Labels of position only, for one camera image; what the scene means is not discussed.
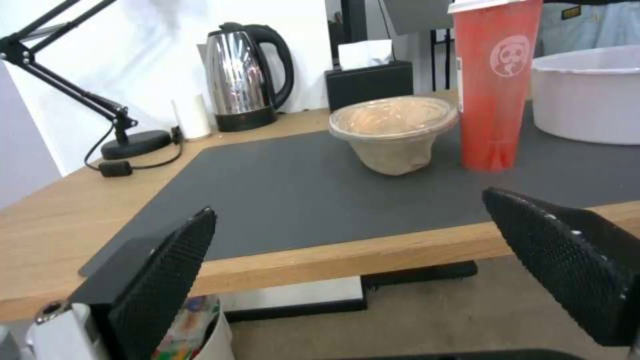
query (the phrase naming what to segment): stainless steel kettle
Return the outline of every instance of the stainless steel kettle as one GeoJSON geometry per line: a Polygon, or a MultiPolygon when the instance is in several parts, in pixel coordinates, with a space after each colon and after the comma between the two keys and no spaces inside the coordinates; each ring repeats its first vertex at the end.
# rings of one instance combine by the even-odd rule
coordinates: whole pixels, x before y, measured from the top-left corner
{"type": "Polygon", "coordinates": [[[284,39],[269,26],[227,22],[209,33],[205,57],[207,84],[220,131],[241,131],[277,119],[276,109],[293,89],[293,61],[284,39]],[[285,81],[276,92],[262,43],[275,45],[285,81]]]}

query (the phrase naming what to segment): wooden desk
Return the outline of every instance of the wooden desk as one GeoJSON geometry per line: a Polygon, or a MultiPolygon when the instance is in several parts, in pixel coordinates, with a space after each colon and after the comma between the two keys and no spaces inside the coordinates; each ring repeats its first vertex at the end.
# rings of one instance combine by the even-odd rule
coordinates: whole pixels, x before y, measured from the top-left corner
{"type": "MultiPolygon", "coordinates": [[[[455,103],[455,94],[437,96],[455,103]]],[[[187,143],[171,165],[106,179],[83,168],[0,212],[0,322],[30,318],[48,301],[64,298],[77,274],[117,231],[202,149],[325,130],[327,110],[281,116],[244,133],[215,134],[187,143]]],[[[141,156],[136,164],[169,158],[174,147],[141,156]]],[[[640,201],[595,208],[640,236],[640,201]]],[[[474,224],[287,250],[203,264],[194,295],[373,274],[510,254],[492,223],[474,224]]]]}

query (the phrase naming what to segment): white lid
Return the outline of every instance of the white lid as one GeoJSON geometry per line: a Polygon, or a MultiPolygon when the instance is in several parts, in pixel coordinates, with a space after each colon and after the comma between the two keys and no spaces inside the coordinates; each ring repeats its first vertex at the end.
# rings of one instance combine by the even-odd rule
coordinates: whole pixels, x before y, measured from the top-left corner
{"type": "Polygon", "coordinates": [[[521,3],[523,1],[526,0],[456,0],[455,3],[449,5],[449,13],[467,12],[469,10],[490,8],[498,5],[521,3]]]}

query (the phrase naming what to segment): red plastic cup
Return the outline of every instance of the red plastic cup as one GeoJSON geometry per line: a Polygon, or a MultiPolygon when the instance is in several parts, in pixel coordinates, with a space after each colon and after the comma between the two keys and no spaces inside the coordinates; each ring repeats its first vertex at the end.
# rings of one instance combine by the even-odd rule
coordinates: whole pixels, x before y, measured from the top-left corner
{"type": "Polygon", "coordinates": [[[462,164],[472,170],[513,167],[542,11],[542,0],[495,3],[458,0],[449,8],[456,29],[462,164]]]}

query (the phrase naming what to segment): desk mat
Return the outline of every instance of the desk mat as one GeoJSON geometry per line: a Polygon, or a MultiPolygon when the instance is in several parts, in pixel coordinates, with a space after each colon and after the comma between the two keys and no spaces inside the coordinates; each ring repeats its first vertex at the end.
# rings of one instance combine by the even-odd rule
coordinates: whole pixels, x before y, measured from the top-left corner
{"type": "Polygon", "coordinates": [[[202,151],[82,269],[90,275],[125,241],[211,206],[206,260],[489,221],[481,191],[495,185],[561,205],[640,199],[640,147],[574,142],[538,130],[527,105],[516,167],[475,173],[460,163],[460,129],[436,139],[431,164],[377,174],[322,131],[202,151]]]}

